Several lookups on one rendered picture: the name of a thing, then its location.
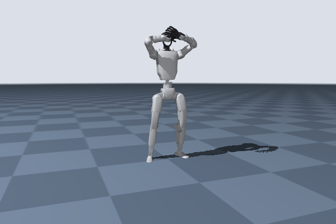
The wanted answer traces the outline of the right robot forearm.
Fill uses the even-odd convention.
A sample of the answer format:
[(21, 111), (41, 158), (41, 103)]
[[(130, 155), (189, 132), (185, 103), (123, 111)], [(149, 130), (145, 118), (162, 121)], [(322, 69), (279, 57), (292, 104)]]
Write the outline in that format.
[(159, 36), (149, 36), (152, 38), (153, 42), (154, 43), (157, 43), (157, 42), (170, 42), (171, 38), (167, 38), (166, 37), (167, 35), (159, 35)]

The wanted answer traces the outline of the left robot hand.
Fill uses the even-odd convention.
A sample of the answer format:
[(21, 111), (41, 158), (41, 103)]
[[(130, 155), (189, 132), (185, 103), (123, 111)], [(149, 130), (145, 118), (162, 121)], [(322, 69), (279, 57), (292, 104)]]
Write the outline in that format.
[[(172, 28), (172, 29), (171, 29), (171, 28)], [(166, 33), (170, 34), (169, 36), (166, 36), (166, 37), (172, 37), (172, 36), (173, 36), (173, 37), (177, 37), (177, 38), (179, 39), (180, 35), (185, 36), (183, 33), (178, 32), (178, 30), (175, 29), (175, 28), (172, 27), (172, 26), (169, 26), (169, 28), (167, 28), (165, 31), (166, 31), (165, 34), (166, 34)], [(169, 31), (169, 32), (168, 32), (168, 31)]]

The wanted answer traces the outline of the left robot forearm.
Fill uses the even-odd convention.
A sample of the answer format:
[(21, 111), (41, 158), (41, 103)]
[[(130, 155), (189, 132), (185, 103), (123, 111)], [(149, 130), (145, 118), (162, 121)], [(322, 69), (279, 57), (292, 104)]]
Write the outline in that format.
[(183, 40), (183, 41), (185, 41), (185, 42), (187, 42), (188, 44), (192, 44), (193, 41), (194, 41), (194, 38), (188, 36), (187, 34), (185, 34), (185, 36), (180, 35), (179, 39), (180, 39), (180, 40)]

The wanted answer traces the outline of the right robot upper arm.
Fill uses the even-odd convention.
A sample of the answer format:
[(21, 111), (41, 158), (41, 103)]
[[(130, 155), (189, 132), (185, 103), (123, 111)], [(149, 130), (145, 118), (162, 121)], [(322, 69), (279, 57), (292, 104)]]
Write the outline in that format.
[(144, 44), (148, 50), (150, 58), (156, 60), (158, 53), (157, 50), (155, 50), (154, 47), (152, 46), (153, 44), (152, 38), (146, 37), (146, 39), (144, 40)]

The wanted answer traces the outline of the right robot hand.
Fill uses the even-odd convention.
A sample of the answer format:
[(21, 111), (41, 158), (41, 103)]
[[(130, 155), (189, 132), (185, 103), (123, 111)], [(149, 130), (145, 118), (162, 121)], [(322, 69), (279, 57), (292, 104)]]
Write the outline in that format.
[[(169, 36), (169, 35), (168, 35), (168, 36)], [(172, 37), (168, 37), (168, 38), (171, 38), (171, 40), (174, 41), (174, 42), (176, 42), (174, 39), (178, 39), (177, 37), (173, 37), (173, 36), (172, 36)], [(170, 40), (170, 41), (171, 41), (171, 40)], [(180, 39), (179, 39), (179, 40), (180, 40)]]

